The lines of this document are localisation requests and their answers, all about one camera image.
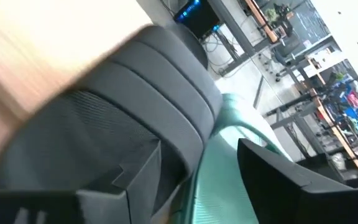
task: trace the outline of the wooden desk surface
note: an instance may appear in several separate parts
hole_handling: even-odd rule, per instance
[[[0,148],[15,125],[151,23],[136,0],[0,0]]]
[[[276,43],[276,41],[278,41],[278,37],[277,35],[274,33],[274,31],[272,31],[268,26],[266,26],[266,22],[264,19],[264,14],[263,12],[259,9],[258,4],[255,2],[255,0],[245,0],[246,3],[248,4],[249,8],[251,9],[251,11],[254,13],[254,16],[256,17],[256,19],[258,20],[259,24],[261,26],[263,26],[263,30],[265,31],[265,33],[267,34],[267,36],[269,37],[269,39],[273,42]]]
[[[317,94],[317,92],[314,89],[310,90],[310,94],[312,96],[315,96]],[[322,102],[318,99],[318,98],[314,98],[313,102],[315,103],[317,110],[321,113],[321,115],[323,116],[324,120],[330,125],[333,126],[333,123],[331,122],[330,119],[330,115],[327,114],[326,110],[323,107]],[[354,152],[352,151],[352,149],[349,147],[348,143],[346,142],[346,140],[344,139],[343,135],[341,134],[340,130],[334,126],[331,129],[334,133],[334,135],[338,138],[339,142],[342,144],[342,146],[344,147],[345,151],[348,153],[348,155],[350,156],[350,158],[354,159],[354,164],[356,165],[356,167],[358,168],[358,160],[355,159],[356,155],[354,154]]]

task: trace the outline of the office chair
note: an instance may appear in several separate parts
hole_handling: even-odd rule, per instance
[[[262,56],[268,58],[268,60],[264,63],[267,68],[265,69],[266,72],[270,71],[270,74],[273,74],[272,71],[272,63],[279,63],[283,65],[284,67],[292,67],[293,62],[291,59],[288,59],[289,55],[300,45],[300,39],[298,35],[293,33],[291,37],[285,38],[283,41],[284,44],[280,43],[278,45],[274,45],[271,48],[271,58],[267,57],[263,54],[259,54],[259,59],[262,58]],[[276,73],[276,82],[279,82],[281,80],[281,75],[283,72],[285,72],[285,68],[281,69],[279,72]]]

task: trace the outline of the gray fabric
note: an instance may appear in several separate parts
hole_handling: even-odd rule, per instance
[[[204,68],[208,68],[208,56],[206,55],[206,51],[189,28],[183,24],[170,24],[166,26],[166,28],[179,37]]]
[[[76,190],[156,137],[93,94],[62,95],[42,108],[0,156],[0,189]]]
[[[155,49],[180,71],[203,97],[216,119],[222,105],[221,92],[216,88],[208,71],[182,41],[178,41],[174,34],[159,26],[146,27],[134,37],[134,40]]]
[[[158,213],[197,168],[221,103],[186,45],[146,27],[16,133],[0,156],[0,189],[79,189],[158,140]]]

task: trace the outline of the metal frame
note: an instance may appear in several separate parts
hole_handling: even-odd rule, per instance
[[[311,88],[311,81],[310,78],[307,76],[304,68],[309,66],[309,62],[307,61],[307,59],[305,59],[306,55],[309,54],[313,54],[325,47],[330,46],[333,42],[335,42],[334,38],[332,37],[331,34],[327,35],[325,38],[319,40],[318,42],[314,43],[310,48],[308,49],[304,49],[303,51],[299,52],[298,54],[294,55],[294,64],[295,64],[295,69],[299,71],[299,73],[302,75],[302,77],[305,79],[305,83],[306,86],[308,87],[308,89]],[[284,77],[285,75],[290,75],[292,80],[295,82],[295,84],[298,86],[299,84],[299,80],[297,79],[297,77],[293,74],[292,72],[293,70],[287,69],[287,73],[283,74],[281,77]],[[302,93],[305,93],[305,88],[303,87],[303,85],[299,85],[298,87],[299,90],[301,90]]]
[[[246,60],[250,59],[257,52],[269,46],[270,42],[268,39],[265,38],[257,45],[253,46],[251,42],[248,40],[248,38],[246,37],[245,33],[243,33],[240,25],[236,22],[236,20],[234,20],[233,16],[231,15],[231,13],[229,12],[227,7],[223,4],[221,0],[218,1],[208,0],[208,2],[209,5],[211,5],[213,11],[218,16],[219,20],[227,26],[229,31],[232,33],[233,37],[237,40],[238,44],[244,51],[244,54],[240,55],[239,57],[236,57],[237,54],[233,53],[230,43],[228,43],[228,45],[223,43],[226,50],[233,58],[233,61],[229,65],[227,65],[224,69],[219,71],[219,75],[224,76],[225,74],[233,71],[235,68],[237,68],[239,65],[244,63]]]
[[[216,35],[219,38],[219,40],[222,42],[223,46],[226,48],[226,50],[229,52],[230,56],[233,58],[233,60],[237,60],[240,58],[240,56],[237,54],[235,50],[233,50],[233,46],[229,43],[229,41],[226,39],[226,37],[221,33],[220,30],[216,31]]]
[[[323,145],[320,143],[319,139],[316,137],[313,130],[309,127],[308,123],[303,119],[304,116],[313,113],[315,110],[316,110],[316,105],[313,102],[311,102],[308,105],[306,105],[302,111],[297,112],[294,115],[291,115],[290,117],[283,118],[280,108],[277,108],[276,123],[272,124],[271,127],[272,129],[284,127],[285,131],[291,137],[292,141],[298,147],[299,151],[303,154],[305,159],[310,158],[311,156],[309,155],[309,152],[305,149],[303,145],[301,145],[298,142],[297,136],[295,136],[292,130],[290,129],[290,123],[294,123],[299,128],[302,135],[304,135],[306,140],[309,142],[312,150],[314,150],[316,154],[325,154],[328,157],[328,165],[335,172],[337,178],[339,180],[344,181],[341,172],[337,169],[334,162],[331,160],[331,157],[329,156],[329,152],[326,152],[324,150]]]
[[[255,99],[254,99],[254,108],[257,109],[260,102],[260,97],[262,96],[262,86],[264,84],[265,77],[262,75],[259,81],[258,90],[256,91]]]

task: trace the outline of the tiled floor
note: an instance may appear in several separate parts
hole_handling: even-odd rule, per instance
[[[255,21],[251,17],[246,17],[237,0],[222,1],[253,45],[258,44],[263,40],[263,37],[257,30]],[[156,23],[164,25],[172,22],[171,17],[167,11],[163,13],[160,12],[164,9],[159,0],[138,0],[138,2],[142,7],[144,7],[145,11]],[[222,26],[220,31],[230,42],[234,44],[234,47],[237,50],[237,54],[241,55],[244,53],[226,26]],[[280,82],[275,81],[276,77],[274,74],[283,68],[281,65],[276,63],[271,63],[269,66],[264,65],[264,63],[269,61],[271,58],[269,49],[263,49],[260,52],[263,55],[261,59],[259,59],[258,54],[256,54],[235,68],[232,72],[222,77],[218,75],[219,71],[232,61],[229,52],[220,43],[218,38],[213,35],[207,39],[204,47],[209,57],[210,67],[208,70],[216,81],[216,85],[223,93],[237,93],[245,98],[250,105],[253,105],[259,83],[261,78],[263,79],[260,94],[261,97],[259,105],[256,108],[261,114],[264,114],[267,111],[270,111],[299,96],[294,87],[294,83],[289,76],[283,77]],[[266,71],[266,68],[272,70],[273,74],[270,74],[269,71]],[[275,122],[274,120],[275,117],[267,118],[269,123]],[[297,127],[294,128],[300,141],[306,148],[310,148],[306,140],[301,135],[299,129],[297,129]],[[275,133],[293,160],[300,160],[302,155],[289,135],[282,128],[275,130]]]

